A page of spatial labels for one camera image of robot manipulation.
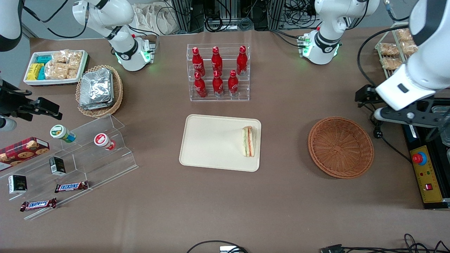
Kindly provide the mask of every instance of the table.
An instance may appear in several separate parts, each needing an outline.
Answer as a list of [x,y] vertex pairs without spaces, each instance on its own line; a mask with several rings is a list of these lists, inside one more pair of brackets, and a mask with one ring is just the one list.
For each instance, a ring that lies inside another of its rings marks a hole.
[[[139,168],[34,221],[23,220],[4,185],[1,251],[183,253],[200,241],[220,239],[254,253],[317,252],[339,243],[400,247],[404,233],[427,245],[440,239],[448,243],[449,213],[422,210],[411,165],[381,140],[373,139],[372,167],[352,180],[326,175],[308,154],[309,130],[324,117],[346,117],[372,132],[368,111],[358,109],[353,99],[367,83],[356,66],[357,50],[378,30],[347,31],[338,55],[325,66],[300,59],[294,47],[269,32],[163,36],[155,64],[138,72],[121,68],[105,39],[31,39],[31,52],[84,49],[90,67],[117,69],[125,92],[114,116],[126,126],[124,140]],[[249,102],[190,102],[186,45],[218,41],[251,43]],[[372,50],[376,42],[368,43],[362,64],[380,82],[384,76]],[[78,112],[74,86],[21,88],[61,105],[61,124],[68,128],[92,120]],[[259,170],[182,166],[178,156],[185,119],[193,113],[259,119]],[[46,116],[18,120],[14,132],[0,133],[1,146],[29,136],[49,139],[57,123]],[[386,123],[383,131],[406,154],[400,126]],[[195,252],[218,252],[218,246]]]

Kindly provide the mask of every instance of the empty wicker basket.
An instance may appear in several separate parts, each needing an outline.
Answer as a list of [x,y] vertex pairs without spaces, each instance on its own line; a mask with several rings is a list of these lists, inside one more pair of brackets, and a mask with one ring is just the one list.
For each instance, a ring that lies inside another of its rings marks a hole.
[[337,178],[361,176],[374,161],[369,135],[358,124],[342,117],[317,122],[309,133],[308,149],[317,166]]
[[[113,85],[114,85],[114,100],[115,100],[115,102],[111,107],[100,108],[100,109],[95,109],[95,110],[84,110],[83,108],[78,106],[78,110],[86,116],[99,118],[99,117],[105,116],[106,114],[113,114],[117,111],[117,109],[119,109],[119,106],[122,103],[122,98],[123,98],[122,80],[120,79],[120,76],[117,73],[117,70],[115,70],[113,67],[108,66],[108,65],[100,65],[100,66],[95,66],[93,68],[90,68],[86,72],[97,71],[101,68],[107,68],[107,69],[111,70],[111,72],[112,72],[112,81],[113,81]],[[78,84],[76,86],[77,87],[76,87],[75,99],[78,103],[80,103],[81,79],[78,81]]]

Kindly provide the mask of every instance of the white jar with green label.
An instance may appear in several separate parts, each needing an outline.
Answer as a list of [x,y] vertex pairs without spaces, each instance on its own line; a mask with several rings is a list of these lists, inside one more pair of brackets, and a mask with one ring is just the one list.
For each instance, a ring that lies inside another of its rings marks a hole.
[[53,138],[61,139],[67,143],[73,142],[77,137],[72,131],[70,131],[63,125],[56,125],[52,127],[52,129],[50,130],[50,135]]

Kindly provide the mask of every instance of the coca-cola bottle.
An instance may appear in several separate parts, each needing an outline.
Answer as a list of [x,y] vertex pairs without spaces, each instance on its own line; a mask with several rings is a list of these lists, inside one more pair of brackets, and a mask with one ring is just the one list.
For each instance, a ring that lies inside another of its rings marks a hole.
[[212,70],[218,71],[219,76],[222,76],[222,67],[223,67],[222,57],[219,54],[219,48],[216,46],[212,48],[211,62],[212,62]]
[[224,95],[224,82],[217,70],[214,71],[213,74],[214,79],[212,80],[212,88],[214,89],[214,96],[220,98]]
[[239,76],[247,75],[248,57],[247,57],[247,54],[245,53],[245,51],[246,51],[246,48],[245,48],[245,46],[242,45],[239,48],[239,55],[238,55],[237,68],[236,68],[236,72],[238,73]]
[[200,76],[200,73],[198,72],[194,74],[194,77],[195,77],[194,86],[195,90],[197,91],[197,94],[201,98],[206,98],[206,96],[208,96],[208,91],[206,90],[205,81],[203,81],[202,77]]
[[236,70],[233,69],[229,72],[229,78],[228,78],[228,92],[229,92],[230,96],[235,97],[239,94],[238,93],[238,83],[239,83],[239,80],[236,77]]
[[205,76],[205,65],[203,64],[203,58],[201,57],[200,53],[198,52],[198,48],[194,47],[192,48],[192,64],[194,65],[195,72],[198,72],[202,75],[202,77]]

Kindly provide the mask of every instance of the small black box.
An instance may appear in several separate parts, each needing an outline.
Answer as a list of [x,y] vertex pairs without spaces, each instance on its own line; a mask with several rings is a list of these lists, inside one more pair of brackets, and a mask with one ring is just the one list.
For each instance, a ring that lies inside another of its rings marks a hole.
[[22,175],[10,175],[8,177],[9,194],[25,193],[27,191],[27,178]]
[[58,157],[52,157],[49,159],[50,169],[53,175],[64,176],[66,174],[66,168],[64,167],[64,161]]

